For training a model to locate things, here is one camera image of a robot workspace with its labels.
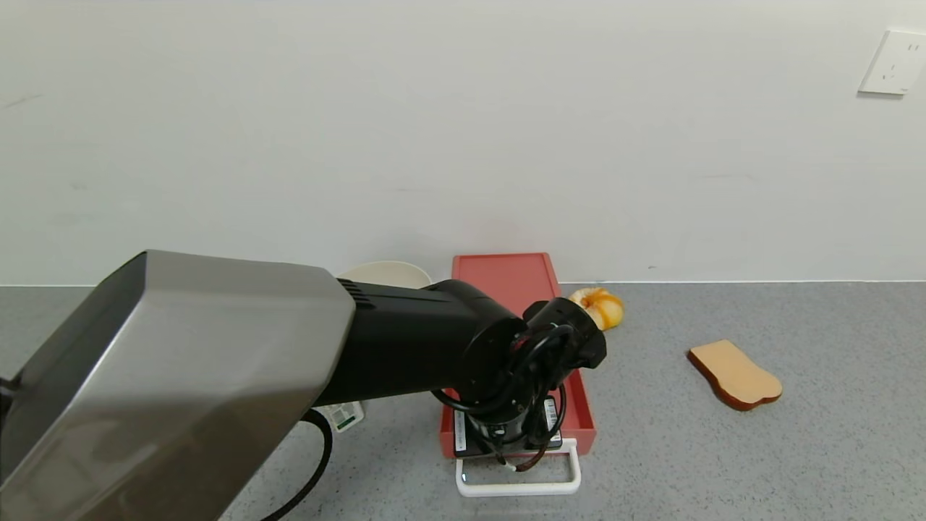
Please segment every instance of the barcode label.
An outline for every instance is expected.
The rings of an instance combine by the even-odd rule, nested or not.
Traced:
[[[546,409],[546,429],[549,430],[557,422],[557,403],[552,398],[547,398],[544,400],[544,408]],[[550,441],[561,441],[562,439],[563,437],[557,431]]]
[[[454,438],[457,442],[457,452],[466,450],[466,415],[461,411],[454,411]]]

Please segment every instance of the white plastic frame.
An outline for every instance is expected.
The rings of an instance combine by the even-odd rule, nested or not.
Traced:
[[[576,493],[582,484],[579,452],[575,438],[563,438],[563,445],[547,454],[568,454],[570,481],[559,483],[495,483],[469,485],[463,481],[463,459],[457,458],[457,490],[467,498],[498,498],[506,496],[563,496]]]

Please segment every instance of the power socket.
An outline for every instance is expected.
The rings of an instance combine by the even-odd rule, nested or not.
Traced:
[[[926,64],[926,34],[888,31],[859,92],[904,95]]]

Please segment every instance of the robotic arm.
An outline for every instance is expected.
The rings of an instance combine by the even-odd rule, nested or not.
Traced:
[[[500,460],[542,455],[546,393],[605,355],[566,299],[522,319],[455,280],[147,251],[2,386],[0,517],[217,519],[311,406],[425,390]]]

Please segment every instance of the toy bread slice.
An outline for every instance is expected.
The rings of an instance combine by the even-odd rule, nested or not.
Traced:
[[[782,382],[762,369],[730,340],[688,351],[688,360],[707,378],[718,397],[738,411],[748,411],[782,395]]]

